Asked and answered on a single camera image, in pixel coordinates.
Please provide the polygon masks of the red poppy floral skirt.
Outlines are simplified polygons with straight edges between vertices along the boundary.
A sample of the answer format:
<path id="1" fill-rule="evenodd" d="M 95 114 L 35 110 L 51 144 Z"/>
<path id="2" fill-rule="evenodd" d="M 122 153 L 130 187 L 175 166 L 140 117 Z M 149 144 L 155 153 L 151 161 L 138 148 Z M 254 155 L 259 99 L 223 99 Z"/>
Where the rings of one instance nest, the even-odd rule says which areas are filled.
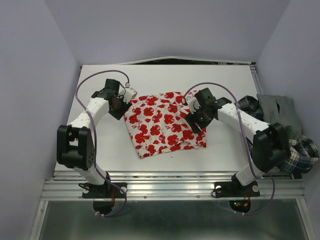
<path id="1" fill-rule="evenodd" d="M 206 130 L 193 133 L 185 117 L 183 92 L 138 96 L 124 115 L 124 122 L 139 158 L 180 151 L 205 149 Z"/>

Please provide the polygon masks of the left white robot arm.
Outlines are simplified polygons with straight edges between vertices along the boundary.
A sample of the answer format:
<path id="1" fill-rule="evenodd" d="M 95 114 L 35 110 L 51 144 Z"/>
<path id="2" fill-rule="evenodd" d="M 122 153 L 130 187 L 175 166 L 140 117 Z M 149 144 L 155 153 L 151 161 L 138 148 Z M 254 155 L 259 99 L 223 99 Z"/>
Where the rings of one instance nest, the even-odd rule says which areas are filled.
<path id="1" fill-rule="evenodd" d="M 57 129 L 57 162 L 94 185 L 94 191 L 100 197 L 111 193 L 111 184 L 109 174 L 96 161 L 96 126 L 107 114 L 120 120 L 136 95 L 137 91 L 129 83 L 123 86 L 115 79 L 107 79 L 104 87 L 91 95 L 88 105 L 82 105 L 83 112 L 68 125 L 60 125 Z"/>

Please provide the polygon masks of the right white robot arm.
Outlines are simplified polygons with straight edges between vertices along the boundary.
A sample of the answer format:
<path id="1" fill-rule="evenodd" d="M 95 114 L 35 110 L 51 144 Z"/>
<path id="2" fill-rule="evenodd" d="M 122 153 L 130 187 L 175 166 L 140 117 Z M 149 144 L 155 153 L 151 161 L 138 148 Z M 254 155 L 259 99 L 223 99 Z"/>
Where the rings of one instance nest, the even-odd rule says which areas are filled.
<path id="1" fill-rule="evenodd" d="M 233 194 L 242 195 L 255 180 L 291 156 L 285 129 L 278 122 L 258 120 L 242 111 L 236 102 L 225 97 L 215 98 L 208 88 L 192 96 L 184 95 L 182 103 L 189 107 L 185 120 L 194 133 L 200 133 L 212 120 L 218 120 L 242 134 L 248 164 L 227 186 L 221 186 L 222 191 L 230 189 Z"/>

